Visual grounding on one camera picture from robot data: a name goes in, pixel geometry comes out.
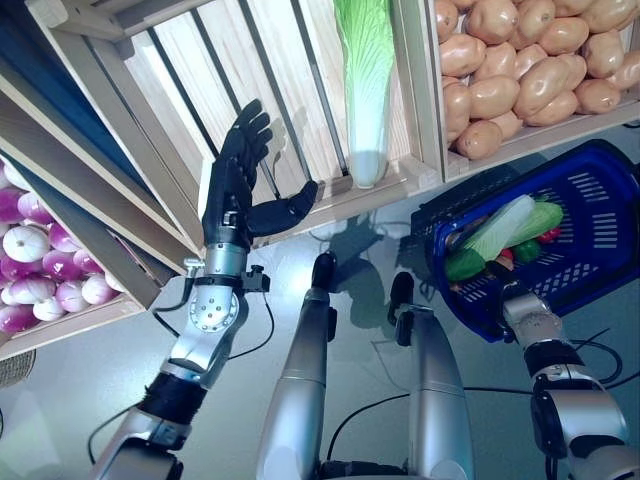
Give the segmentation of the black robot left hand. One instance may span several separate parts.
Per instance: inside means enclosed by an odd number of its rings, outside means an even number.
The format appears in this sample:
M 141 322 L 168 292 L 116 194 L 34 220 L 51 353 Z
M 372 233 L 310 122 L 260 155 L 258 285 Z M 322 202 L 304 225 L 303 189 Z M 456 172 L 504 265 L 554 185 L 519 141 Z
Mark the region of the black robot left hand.
M 202 216 L 205 247 L 231 243 L 249 249 L 255 238 L 288 231 L 309 214 L 318 192 L 313 180 L 291 197 L 253 203 L 258 164 L 272 138 L 269 114 L 254 99 L 238 114 L 212 166 Z

